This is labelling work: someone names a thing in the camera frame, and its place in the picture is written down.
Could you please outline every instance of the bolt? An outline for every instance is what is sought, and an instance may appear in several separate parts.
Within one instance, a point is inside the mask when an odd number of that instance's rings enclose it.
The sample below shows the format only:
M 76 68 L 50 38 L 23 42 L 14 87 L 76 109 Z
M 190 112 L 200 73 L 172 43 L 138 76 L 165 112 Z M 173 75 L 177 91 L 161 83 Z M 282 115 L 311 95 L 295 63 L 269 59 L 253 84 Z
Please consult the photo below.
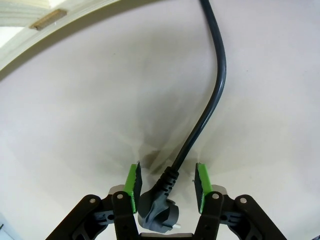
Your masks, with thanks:
M 212 198 L 213 199 L 218 199 L 219 198 L 219 194 L 217 194 L 217 193 L 212 194 Z
M 247 199 L 245 199 L 244 197 L 240 198 L 240 203 L 246 204 L 247 203 Z

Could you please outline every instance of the black power cable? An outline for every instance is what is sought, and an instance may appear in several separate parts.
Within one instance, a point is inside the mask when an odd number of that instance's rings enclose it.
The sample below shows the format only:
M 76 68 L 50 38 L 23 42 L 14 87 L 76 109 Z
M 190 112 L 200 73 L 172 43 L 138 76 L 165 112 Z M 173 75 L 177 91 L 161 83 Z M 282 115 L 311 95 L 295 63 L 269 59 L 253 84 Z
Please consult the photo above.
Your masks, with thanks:
M 192 132 L 186 139 L 185 143 L 183 144 L 180 152 L 178 153 L 177 157 L 175 158 L 171 166 L 172 170 L 175 172 L 178 172 L 186 156 L 188 155 L 191 147 L 194 145 L 195 141 L 199 137 L 200 133 L 202 132 L 209 118 L 214 112 L 216 106 L 218 105 L 221 94 L 224 90 L 227 75 L 227 60 L 224 43 L 222 41 L 222 37 L 219 31 L 218 23 L 216 21 L 214 12 L 211 8 L 209 0 L 200 0 L 200 2 L 214 42 L 214 48 L 217 59 L 217 76 L 215 87 L 208 104 L 206 105 L 201 117 L 199 118 Z
M 200 2 L 214 42 L 217 58 L 216 82 L 212 96 L 205 107 L 204 112 L 182 146 L 173 165 L 168 166 L 153 188 L 142 194 L 139 198 L 139 224 L 145 229 L 149 229 L 158 233 L 170 231 L 178 221 L 179 208 L 173 201 L 168 199 L 168 196 L 173 189 L 176 180 L 178 179 L 179 168 L 184 162 L 189 150 L 195 143 L 199 134 L 204 129 L 210 116 L 214 112 L 223 92 L 226 81 L 227 61 L 218 24 L 209 0 L 200 0 Z

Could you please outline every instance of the green gripper pad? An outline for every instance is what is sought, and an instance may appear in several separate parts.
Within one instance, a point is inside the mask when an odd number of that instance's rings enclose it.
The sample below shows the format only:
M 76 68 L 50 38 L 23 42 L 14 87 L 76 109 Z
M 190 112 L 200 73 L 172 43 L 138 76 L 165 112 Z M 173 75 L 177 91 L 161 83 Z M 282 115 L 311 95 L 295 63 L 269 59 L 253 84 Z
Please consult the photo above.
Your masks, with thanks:
M 198 210 L 201 214 L 205 205 L 205 196 L 213 191 L 205 164 L 197 163 L 195 165 L 194 187 Z
M 142 187 L 141 167 L 140 163 L 132 164 L 129 170 L 128 177 L 126 178 L 123 191 L 131 197 L 132 211 L 137 212 L 140 193 Z

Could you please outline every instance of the black cable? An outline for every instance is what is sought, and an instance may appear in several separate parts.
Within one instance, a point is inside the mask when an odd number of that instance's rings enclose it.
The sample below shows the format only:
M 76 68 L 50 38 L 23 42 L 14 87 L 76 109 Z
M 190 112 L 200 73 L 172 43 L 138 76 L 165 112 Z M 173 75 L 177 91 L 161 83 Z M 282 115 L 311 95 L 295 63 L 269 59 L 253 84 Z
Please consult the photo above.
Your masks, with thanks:
M 192 132 L 188 136 L 187 140 L 183 144 L 179 154 L 177 155 L 176 159 L 172 164 L 171 168 L 173 171 L 176 172 L 178 172 L 186 156 L 188 155 L 191 147 L 194 145 L 195 141 L 197 140 L 198 136 L 206 126 L 209 118 L 214 112 L 216 106 L 218 105 L 221 94 L 224 90 L 227 74 L 227 60 L 224 43 L 222 41 L 222 37 L 219 31 L 218 23 L 216 21 L 214 12 L 211 8 L 209 0 L 200 0 L 200 2 L 214 42 L 214 48 L 217 59 L 217 76 L 215 87 L 208 104 L 206 105 L 201 117 L 194 126 Z

